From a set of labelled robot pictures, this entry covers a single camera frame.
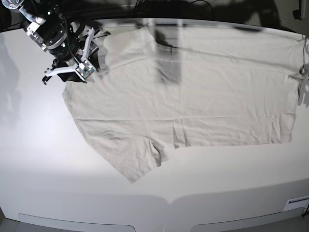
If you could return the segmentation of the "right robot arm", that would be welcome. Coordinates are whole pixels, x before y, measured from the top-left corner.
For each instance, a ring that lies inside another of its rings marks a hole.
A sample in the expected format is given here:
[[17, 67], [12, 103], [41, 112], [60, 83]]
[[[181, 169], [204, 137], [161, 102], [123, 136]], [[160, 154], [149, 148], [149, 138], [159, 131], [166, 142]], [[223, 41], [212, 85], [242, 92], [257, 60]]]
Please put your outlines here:
[[100, 29], [84, 20], [71, 20], [58, 0], [3, 0], [3, 7], [18, 11], [21, 26], [44, 52], [54, 56], [42, 82], [58, 76], [63, 82], [82, 82], [99, 72], [98, 46], [94, 38]]

